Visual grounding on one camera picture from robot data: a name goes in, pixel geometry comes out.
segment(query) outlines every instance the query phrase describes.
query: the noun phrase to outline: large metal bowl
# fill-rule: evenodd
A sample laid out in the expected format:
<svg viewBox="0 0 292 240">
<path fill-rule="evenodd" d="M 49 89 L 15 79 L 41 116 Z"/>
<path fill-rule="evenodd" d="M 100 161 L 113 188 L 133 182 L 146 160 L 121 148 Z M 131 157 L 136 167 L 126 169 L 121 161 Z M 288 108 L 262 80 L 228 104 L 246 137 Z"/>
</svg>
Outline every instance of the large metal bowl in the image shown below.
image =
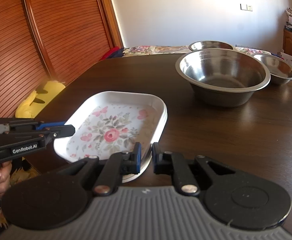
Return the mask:
<svg viewBox="0 0 292 240">
<path fill-rule="evenodd" d="M 191 51 L 201 49 L 235 49 L 232 45 L 221 41 L 196 41 L 188 46 Z"/>
<path fill-rule="evenodd" d="M 292 66 L 288 65 L 285 60 L 276 56 L 260 53 L 252 56 L 268 68 L 271 73 L 271 83 L 283 85 L 292 80 Z"/>
<path fill-rule="evenodd" d="M 263 63 L 230 49 L 203 49 L 187 53 L 177 60 L 176 70 L 190 82 L 197 98 L 225 107 L 246 103 L 271 79 Z"/>
</svg>

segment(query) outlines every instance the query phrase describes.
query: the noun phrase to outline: black circular pad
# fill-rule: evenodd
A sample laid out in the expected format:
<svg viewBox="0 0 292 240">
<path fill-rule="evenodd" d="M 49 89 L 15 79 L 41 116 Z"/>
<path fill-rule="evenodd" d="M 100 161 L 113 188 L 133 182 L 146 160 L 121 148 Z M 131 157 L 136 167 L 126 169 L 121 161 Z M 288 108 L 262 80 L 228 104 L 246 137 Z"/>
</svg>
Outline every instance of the black circular pad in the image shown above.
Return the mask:
<svg viewBox="0 0 292 240">
<path fill-rule="evenodd" d="M 2 198 L 5 218 L 32 230 L 47 230 L 81 215 L 88 195 L 73 176 L 44 174 L 11 187 Z"/>
<path fill-rule="evenodd" d="M 290 196 L 282 187 L 244 172 L 220 176 L 204 202 L 214 217 L 246 230 L 277 226 L 291 209 Z"/>
<path fill-rule="evenodd" d="M 257 187 L 240 187 L 231 194 L 233 201 L 245 208 L 259 208 L 268 202 L 268 194 Z"/>
</svg>

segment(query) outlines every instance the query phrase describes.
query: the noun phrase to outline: metal screw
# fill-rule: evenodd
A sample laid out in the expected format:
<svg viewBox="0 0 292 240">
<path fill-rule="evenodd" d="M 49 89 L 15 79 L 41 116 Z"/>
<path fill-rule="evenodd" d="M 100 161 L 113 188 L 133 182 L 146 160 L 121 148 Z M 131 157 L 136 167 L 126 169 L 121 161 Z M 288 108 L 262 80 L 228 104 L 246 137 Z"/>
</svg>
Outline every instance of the metal screw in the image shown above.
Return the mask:
<svg viewBox="0 0 292 240">
<path fill-rule="evenodd" d="M 98 194 L 107 194 L 110 191 L 110 187 L 106 185 L 99 185 L 94 188 L 94 191 Z"/>
<path fill-rule="evenodd" d="M 196 193 L 198 188 L 195 185 L 187 184 L 182 186 L 182 191 L 185 193 Z"/>
</svg>

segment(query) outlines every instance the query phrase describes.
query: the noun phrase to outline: yellow cushion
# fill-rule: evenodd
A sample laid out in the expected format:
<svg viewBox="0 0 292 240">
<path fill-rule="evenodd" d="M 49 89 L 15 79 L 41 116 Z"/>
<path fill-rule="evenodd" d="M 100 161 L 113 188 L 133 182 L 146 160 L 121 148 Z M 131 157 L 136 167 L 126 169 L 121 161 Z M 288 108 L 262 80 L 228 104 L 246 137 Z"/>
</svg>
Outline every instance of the yellow cushion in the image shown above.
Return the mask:
<svg viewBox="0 0 292 240">
<path fill-rule="evenodd" d="M 21 102 L 18 106 L 15 117 L 16 118 L 35 118 L 42 109 L 46 107 L 49 102 L 55 98 L 63 89 L 65 88 L 64 84 L 61 84 L 57 81 L 48 81 L 44 86 L 47 94 L 38 94 L 36 91 L 33 91 L 25 100 Z M 35 98 L 41 99 L 44 101 L 44 104 L 35 103 L 33 100 Z"/>
</svg>

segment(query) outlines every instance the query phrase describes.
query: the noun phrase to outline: white wall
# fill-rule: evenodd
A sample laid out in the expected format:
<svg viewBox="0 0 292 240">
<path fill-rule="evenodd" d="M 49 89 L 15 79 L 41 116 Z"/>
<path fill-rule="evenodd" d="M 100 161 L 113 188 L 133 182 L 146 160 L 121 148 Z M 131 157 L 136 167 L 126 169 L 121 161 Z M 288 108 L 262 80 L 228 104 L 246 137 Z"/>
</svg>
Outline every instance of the white wall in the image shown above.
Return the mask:
<svg viewBox="0 0 292 240">
<path fill-rule="evenodd" d="M 240 10 L 240 3 L 253 12 Z M 292 0 L 113 0 L 126 47 L 219 40 L 277 52 Z"/>
</svg>

